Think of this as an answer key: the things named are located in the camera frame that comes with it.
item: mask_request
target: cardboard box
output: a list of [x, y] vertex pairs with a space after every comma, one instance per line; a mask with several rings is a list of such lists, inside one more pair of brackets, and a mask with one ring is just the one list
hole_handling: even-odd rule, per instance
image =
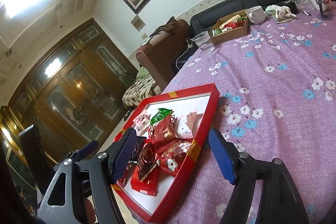
[[135, 166], [128, 172], [126, 185], [119, 182], [112, 185], [112, 188], [122, 198], [127, 207], [147, 222], [164, 222], [174, 208], [190, 178], [203, 143], [208, 136], [218, 99], [219, 91], [215, 84], [196, 86], [150, 97], [140, 103], [124, 126], [124, 130], [131, 127], [133, 125], [132, 120], [144, 109], [147, 109], [147, 113], [152, 116], [157, 113], [158, 108], [164, 107], [172, 109], [176, 117], [187, 115], [197, 109], [193, 127], [194, 141], [188, 150], [188, 155], [185, 157], [176, 177], [161, 171], [157, 196], [145, 195], [132, 189], [130, 181]]
[[222, 17], [220, 20], [217, 21], [215, 26], [209, 32], [209, 35], [211, 37], [211, 41], [214, 45], [217, 45], [217, 44], [220, 44], [220, 43], [232, 40], [232, 39], [237, 39], [239, 37], [244, 37], [249, 33], [250, 21], [247, 18], [243, 27], [239, 27], [237, 29], [233, 29], [231, 31], [221, 33], [221, 34], [218, 34], [218, 35], [215, 35], [215, 36], [212, 35], [213, 30], [218, 29], [220, 27], [220, 25], [222, 25], [223, 23], [228, 21], [231, 17], [234, 17], [235, 15], [246, 16], [245, 11], [246, 11], [246, 9], [241, 10], [239, 12], [235, 12], [231, 15], [226, 16], [226, 17]]

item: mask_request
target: mug handle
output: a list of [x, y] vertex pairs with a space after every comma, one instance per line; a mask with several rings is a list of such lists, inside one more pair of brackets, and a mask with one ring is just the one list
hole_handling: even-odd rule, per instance
[[250, 20], [252, 19], [251, 20], [252, 23], [254, 23], [255, 20], [256, 20], [253, 13], [249, 13], [249, 18], [250, 18]]

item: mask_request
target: blue gripper pad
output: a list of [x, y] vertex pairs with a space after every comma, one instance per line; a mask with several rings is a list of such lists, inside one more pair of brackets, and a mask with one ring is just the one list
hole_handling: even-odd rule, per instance
[[209, 144], [212, 153], [216, 158], [216, 161], [222, 172], [223, 177], [226, 180], [228, 180], [232, 185], [235, 185], [237, 177], [234, 171], [234, 163], [229, 154], [227, 153], [224, 145], [222, 144], [221, 138], [225, 141], [224, 137], [219, 131], [216, 132], [214, 129], [210, 130]]
[[112, 181], [117, 182], [118, 179], [121, 179], [125, 173], [125, 170], [128, 165], [128, 161], [132, 156], [132, 152], [135, 148], [135, 145], [137, 143], [137, 133], [134, 128], [129, 128], [125, 132], [128, 133], [128, 131], [131, 131], [129, 133], [129, 137], [124, 141], [124, 144], [115, 158], [114, 164], [113, 164], [113, 173], [112, 173]]

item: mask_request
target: brown armrest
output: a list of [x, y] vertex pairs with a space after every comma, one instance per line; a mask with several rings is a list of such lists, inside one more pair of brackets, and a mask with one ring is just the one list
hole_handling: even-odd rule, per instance
[[188, 46], [186, 40], [189, 34], [188, 23], [183, 19], [177, 22], [178, 26], [174, 34], [161, 32], [147, 45], [140, 47], [136, 53], [140, 65], [149, 71], [162, 91], [175, 76], [172, 64]]

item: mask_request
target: yellow tape piece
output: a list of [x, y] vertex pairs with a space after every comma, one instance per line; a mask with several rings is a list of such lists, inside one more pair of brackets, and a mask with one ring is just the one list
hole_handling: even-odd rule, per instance
[[168, 94], [169, 94], [170, 98], [177, 98], [178, 97], [175, 91], [169, 92]]
[[116, 191], [121, 191], [121, 189], [117, 185], [111, 185], [111, 187], [112, 187], [112, 189], [114, 189]]
[[190, 148], [188, 149], [187, 155], [194, 161], [197, 162], [198, 156], [200, 155], [202, 147], [199, 146], [196, 140], [193, 140]]

